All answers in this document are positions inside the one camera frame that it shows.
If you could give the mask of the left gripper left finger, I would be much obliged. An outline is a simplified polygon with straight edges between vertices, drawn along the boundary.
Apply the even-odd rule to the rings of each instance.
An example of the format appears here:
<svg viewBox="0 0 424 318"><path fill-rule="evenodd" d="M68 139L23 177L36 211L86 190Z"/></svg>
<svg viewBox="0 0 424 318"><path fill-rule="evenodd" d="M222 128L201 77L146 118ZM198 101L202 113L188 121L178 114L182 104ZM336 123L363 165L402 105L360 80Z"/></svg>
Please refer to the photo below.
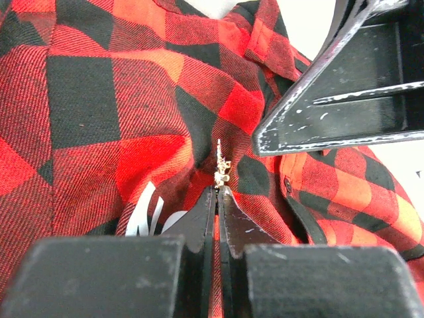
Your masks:
<svg viewBox="0 0 424 318"><path fill-rule="evenodd" d="M216 193L151 237L38 241L7 290L2 317L206 317Z"/></svg>

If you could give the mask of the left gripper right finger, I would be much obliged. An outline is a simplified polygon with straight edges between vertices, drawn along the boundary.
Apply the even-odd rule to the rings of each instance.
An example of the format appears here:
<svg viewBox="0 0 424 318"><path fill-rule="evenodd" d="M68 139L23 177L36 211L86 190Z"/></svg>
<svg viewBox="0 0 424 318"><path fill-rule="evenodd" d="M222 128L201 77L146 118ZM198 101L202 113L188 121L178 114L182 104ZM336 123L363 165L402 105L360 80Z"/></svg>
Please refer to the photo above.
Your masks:
<svg viewBox="0 0 424 318"><path fill-rule="evenodd" d="M223 186L217 195L225 317L422 317L401 256L384 247L288 246Z"/></svg>

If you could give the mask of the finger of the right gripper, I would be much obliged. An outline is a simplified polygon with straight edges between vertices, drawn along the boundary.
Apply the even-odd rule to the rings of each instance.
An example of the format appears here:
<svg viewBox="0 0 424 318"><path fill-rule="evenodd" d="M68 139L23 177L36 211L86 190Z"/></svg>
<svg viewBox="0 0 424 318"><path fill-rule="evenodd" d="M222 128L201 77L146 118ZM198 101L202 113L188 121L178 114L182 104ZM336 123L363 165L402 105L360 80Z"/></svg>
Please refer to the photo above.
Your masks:
<svg viewBox="0 0 424 318"><path fill-rule="evenodd" d="M337 1L321 50L252 135L259 156L423 138L423 2Z"/></svg>

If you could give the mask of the glittery maple leaf brooch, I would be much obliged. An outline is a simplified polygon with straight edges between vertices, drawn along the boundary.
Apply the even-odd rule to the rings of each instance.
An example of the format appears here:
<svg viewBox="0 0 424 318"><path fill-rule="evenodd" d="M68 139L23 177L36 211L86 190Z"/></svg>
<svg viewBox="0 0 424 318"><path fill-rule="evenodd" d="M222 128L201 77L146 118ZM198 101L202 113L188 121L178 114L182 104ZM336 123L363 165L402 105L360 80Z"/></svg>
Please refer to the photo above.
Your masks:
<svg viewBox="0 0 424 318"><path fill-rule="evenodd" d="M217 151L216 151L216 171L214 173L215 189L218 190L224 186L229 180L230 176L228 171L231 168L231 161L227 161L222 153L221 140L217 140Z"/></svg>

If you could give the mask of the red black plaid shirt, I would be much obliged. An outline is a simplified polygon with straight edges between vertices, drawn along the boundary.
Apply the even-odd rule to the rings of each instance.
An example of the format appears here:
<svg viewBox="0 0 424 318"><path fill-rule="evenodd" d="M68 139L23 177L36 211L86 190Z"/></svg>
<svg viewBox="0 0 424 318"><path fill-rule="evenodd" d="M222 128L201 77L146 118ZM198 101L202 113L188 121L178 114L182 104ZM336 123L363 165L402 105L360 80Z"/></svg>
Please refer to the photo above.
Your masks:
<svg viewBox="0 0 424 318"><path fill-rule="evenodd" d="M393 250L423 305L423 220L371 145L254 152L312 62L275 1L222 19L185 1L2 1L1 306L38 241L158 236L212 187L206 317L225 317L218 139L224 186L274 240Z"/></svg>

